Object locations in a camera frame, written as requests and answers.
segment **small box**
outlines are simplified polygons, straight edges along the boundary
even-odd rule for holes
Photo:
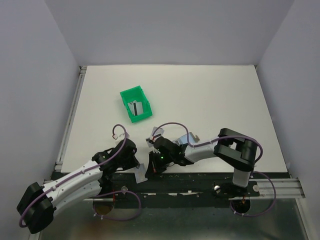
[[[120,92],[120,95],[132,123],[136,123],[152,116],[149,101],[140,86],[122,91]]]

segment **gray floor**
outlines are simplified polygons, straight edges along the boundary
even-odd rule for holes
[[[268,201],[256,200],[250,213],[264,210]],[[230,209],[143,209],[131,221],[93,217],[91,202],[83,201],[57,216],[41,233],[41,240],[306,240],[294,199],[278,200],[274,209],[260,217],[233,215]],[[116,209],[112,214],[131,214]]]

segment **white tabletop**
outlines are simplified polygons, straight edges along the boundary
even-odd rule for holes
[[[153,116],[131,123],[120,92],[141,86]],[[88,66],[65,149],[62,172],[76,170],[96,152],[115,146],[112,128],[126,127],[137,146],[136,158],[148,166],[146,138],[154,126],[185,124],[201,141],[229,128],[258,140],[263,157],[256,170],[287,172],[255,67],[222,65]],[[164,137],[185,134],[182,127],[164,127]],[[194,165],[169,167],[167,173],[233,172],[215,157]]]

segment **green box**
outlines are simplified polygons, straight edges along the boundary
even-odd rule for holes
[[[140,86],[136,86],[133,88],[130,88],[128,90],[120,92],[120,95],[122,97],[123,104],[128,112],[129,118],[131,119],[132,123],[136,123],[138,121],[141,121],[143,119],[146,119],[148,117],[152,116],[152,111],[150,107],[150,103],[148,99],[146,98],[144,91]],[[133,115],[128,103],[131,103],[133,101],[141,102],[142,103],[142,108],[143,108],[143,113],[140,115]]]

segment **wall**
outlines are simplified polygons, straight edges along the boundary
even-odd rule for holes
[[[257,68],[285,161],[301,180],[316,226],[320,226],[319,12],[319,0],[296,0]]]
[[[293,2],[45,1],[80,65],[256,65]]]
[[[53,170],[78,64],[43,0],[0,1],[0,239],[23,240],[16,207]]]

